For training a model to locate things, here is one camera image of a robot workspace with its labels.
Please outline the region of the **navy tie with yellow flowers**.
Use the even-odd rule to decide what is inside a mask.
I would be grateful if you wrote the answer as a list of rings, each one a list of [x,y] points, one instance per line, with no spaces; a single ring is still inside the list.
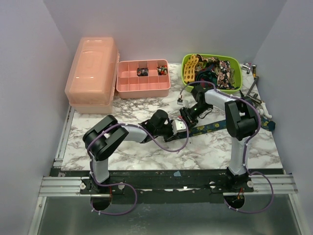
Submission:
[[[261,127],[267,131],[274,131],[276,123],[266,117],[261,116]],[[189,130],[189,137],[198,136],[218,130],[226,129],[226,120],[216,121],[210,124],[193,127]]]

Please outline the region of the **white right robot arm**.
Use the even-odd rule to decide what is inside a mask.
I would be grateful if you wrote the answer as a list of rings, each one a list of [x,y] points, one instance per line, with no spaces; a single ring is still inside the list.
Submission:
[[[249,141],[259,132],[261,118],[248,96],[237,97],[223,93],[210,83],[210,89],[202,85],[193,87],[191,94],[196,104],[190,108],[180,108],[180,116],[193,128],[198,123],[199,115],[207,109],[218,107],[225,113],[226,129],[232,137],[231,159],[227,168],[229,177],[225,187],[235,192],[243,186],[241,178],[248,176],[247,152]]]

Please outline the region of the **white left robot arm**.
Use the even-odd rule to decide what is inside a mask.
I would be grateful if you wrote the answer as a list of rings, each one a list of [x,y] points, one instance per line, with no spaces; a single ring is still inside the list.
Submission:
[[[165,140],[176,137],[180,133],[189,138],[189,128],[182,117],[170,120],[164,110],[157,110],[150,119],[139,123],[119,123],[113,115],[108,115],[89,129],[83,135],[83,142],[90,158],[91,187],[97,193],[104,193],[109,186],[108,158],[124,141],[147,143],[153,141],[167,152],[179,152],[186,144],[177,150],[166,149],[156,141],[157,137]]]

